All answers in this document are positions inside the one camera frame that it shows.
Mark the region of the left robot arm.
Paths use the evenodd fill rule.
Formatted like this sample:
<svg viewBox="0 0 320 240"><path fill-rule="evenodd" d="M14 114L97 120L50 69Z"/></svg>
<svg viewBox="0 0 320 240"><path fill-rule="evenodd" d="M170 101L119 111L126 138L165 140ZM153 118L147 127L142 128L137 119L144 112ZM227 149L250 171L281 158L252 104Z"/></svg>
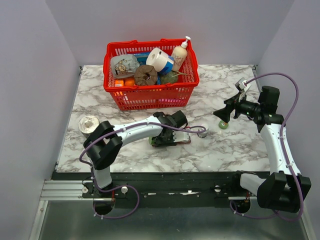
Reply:
<svg viewBox="0 0 320 240"><path fill-rule="evenodd" d="M93 191L101 198L110 194L110 166L122 147L144 138L149 138L150 144L156 148L176 146L178 142L174 129L180 129L187 124L187 118L180 110L172 115L155 112L152 116L132 124L112 125L109 121L100 123L83 143L96 181Z"/></svg>

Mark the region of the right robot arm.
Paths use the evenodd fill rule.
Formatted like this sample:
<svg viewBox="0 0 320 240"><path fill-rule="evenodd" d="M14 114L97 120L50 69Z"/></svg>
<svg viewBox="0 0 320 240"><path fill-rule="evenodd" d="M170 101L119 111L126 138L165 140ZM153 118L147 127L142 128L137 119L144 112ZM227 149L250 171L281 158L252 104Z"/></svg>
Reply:
<svg viewBox="0 0 320 240"><path fill-rule="evenodd" d="M297 168L286 140L286 129L282 127L284 117L277 114L280 96L278 88L263 86L258 102L250 102L244 91L224 101L225 107L214 111L214 115L225 123L234 112L252 120L260 133L269 159L270 175L263 179L253 173L241 173L230 183L230 191L241 196L249 191L257 197L261 208L297 213L300 200L304 200L311 188L308 177Z"/></svg>

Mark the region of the brown weekly pill organizer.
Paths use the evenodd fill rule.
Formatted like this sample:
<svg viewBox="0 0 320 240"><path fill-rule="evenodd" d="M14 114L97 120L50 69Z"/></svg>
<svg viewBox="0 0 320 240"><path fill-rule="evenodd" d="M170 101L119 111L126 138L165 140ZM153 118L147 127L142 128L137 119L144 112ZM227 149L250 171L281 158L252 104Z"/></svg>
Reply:
<svg viewBox="0 0 320 240"><path fill-rule="evenodd" d="M174 142L177 145L190 144L191 138L190 138L190 136L178 136L174 139Z"/></svg>

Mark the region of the green supplement bottle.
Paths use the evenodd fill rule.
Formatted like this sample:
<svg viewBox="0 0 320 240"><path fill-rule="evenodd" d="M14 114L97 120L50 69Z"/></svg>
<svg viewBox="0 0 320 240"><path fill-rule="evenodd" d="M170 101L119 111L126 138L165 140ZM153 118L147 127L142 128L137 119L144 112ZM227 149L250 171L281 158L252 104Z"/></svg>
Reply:
<svg viewBox="0 0 320 240"><path fill-rule="evenodd" d="M149 137L148 138L148 141L149 141L149 144L151 145L151 146L155 146L156 145L156 143L155 143L155 141L154 141L154 137Z"/></svg>

